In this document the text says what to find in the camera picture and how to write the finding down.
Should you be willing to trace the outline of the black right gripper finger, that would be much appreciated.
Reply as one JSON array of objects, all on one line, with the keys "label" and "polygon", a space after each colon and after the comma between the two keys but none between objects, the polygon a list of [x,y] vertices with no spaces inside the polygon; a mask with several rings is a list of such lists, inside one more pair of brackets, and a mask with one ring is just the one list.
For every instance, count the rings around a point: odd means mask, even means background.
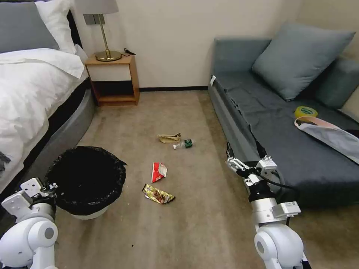
[{"label": "black right gripper finger", "polygon": [[244,161],[238,158],[230,157],[226,160],[226,164],[230,169],[252,169],[258,164],[258,161]]},{"label": "black right gripper finger", "polygon": [[243,179],[247,179],[251,174],[254,174],[254,170],[252,168],[231,166],[231,170],[234,171],[238,176],[242,177]]}]

